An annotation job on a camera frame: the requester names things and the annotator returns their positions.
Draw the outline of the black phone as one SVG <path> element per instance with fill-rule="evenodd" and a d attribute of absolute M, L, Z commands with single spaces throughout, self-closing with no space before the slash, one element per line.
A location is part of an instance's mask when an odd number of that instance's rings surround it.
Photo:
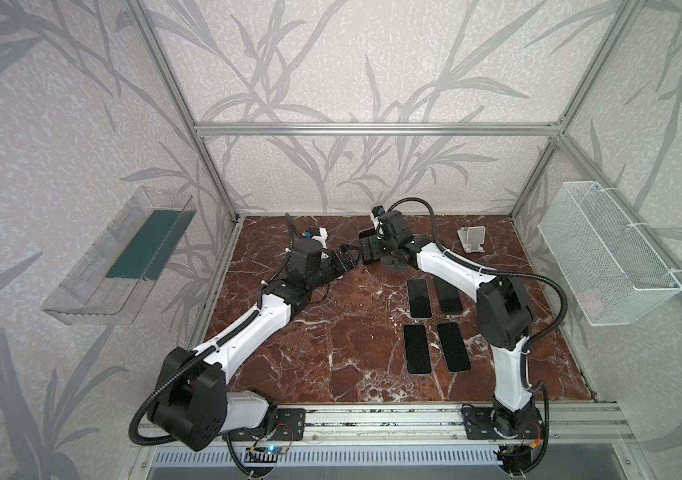
<path fill-rule="evenodd" d="M 455 322 L 438 324 L 437 333 L 448 371 L 451 373 L 470 371 L 471 360 L 459 325 Z"/>
<path fill-rule="evenodd" d="M 460 315 L 463 312 L 463 304 L 459 290 L 436 276 L 433 277 L 433 282 L 441 312 L 446 315 Z"/>
<path fill-rule="evenodd" d="M 361 259 L 364 265 L 370 265 L 380 261 L 383 257 L 380 238 L 376 230 L 370 228 L 360 231 L 358 234 L 360 242 Z"/>
<path fill-rule="evenodd" d="M 413 319 L 430 319 L 432 317 L 428 283 L 425 279 L 409 279 L 407 281 L 410 316 Z"/>

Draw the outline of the white phone stand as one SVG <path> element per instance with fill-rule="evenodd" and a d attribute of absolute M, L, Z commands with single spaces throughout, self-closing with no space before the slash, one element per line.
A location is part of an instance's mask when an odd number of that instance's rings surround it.
<path fill-rule="evenodd" d="M 485 226 L 461 227 L 457 230 L 457 236 L 465 253 L 484 252 Z"/>

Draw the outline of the white framed phone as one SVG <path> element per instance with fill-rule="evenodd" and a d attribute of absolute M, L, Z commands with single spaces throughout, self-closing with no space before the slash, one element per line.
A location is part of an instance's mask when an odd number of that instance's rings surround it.
<path fill-rule="evenodd" d="M 432 372 L 429 343 L 423 325 L 403 327 L 406 368 L 412 375 L 427 375 Z"/>

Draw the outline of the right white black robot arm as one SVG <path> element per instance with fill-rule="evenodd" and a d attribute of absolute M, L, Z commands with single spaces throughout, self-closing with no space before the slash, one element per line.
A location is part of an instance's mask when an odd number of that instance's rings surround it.
<path fill-rule="evenodd" d="M 465 259 L 435 236 L 413 233 L 398 210 L 376 206 L 371 219 L 373 245 L 382 254 L 407 261 L 475 302 L 479 330 L 491 346 L 495 371 L 490 428 L 503 438 L 521 435 L 537 413 L 527 360 L 534 314 L 522 278 Z"/>

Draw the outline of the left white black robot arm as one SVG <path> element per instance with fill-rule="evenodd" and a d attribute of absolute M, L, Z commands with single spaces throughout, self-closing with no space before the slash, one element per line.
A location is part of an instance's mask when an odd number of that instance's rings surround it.
<path fill-rule="evenodd" d="M 252 391 L 230 393 L 227 385 L 242 364 L 310 303 L 313 292 L 356 268 L 357 247 L 328 249 L 315 238 L 288 247 L 278 271 L 260 284 L 243 315 L 210 340 L 164 359 L 155 390 L 139 406 L 128 427 L 136 445 L 178 441 L 193 451 L 231 431 L 269 433 L 276 404 Z"/>

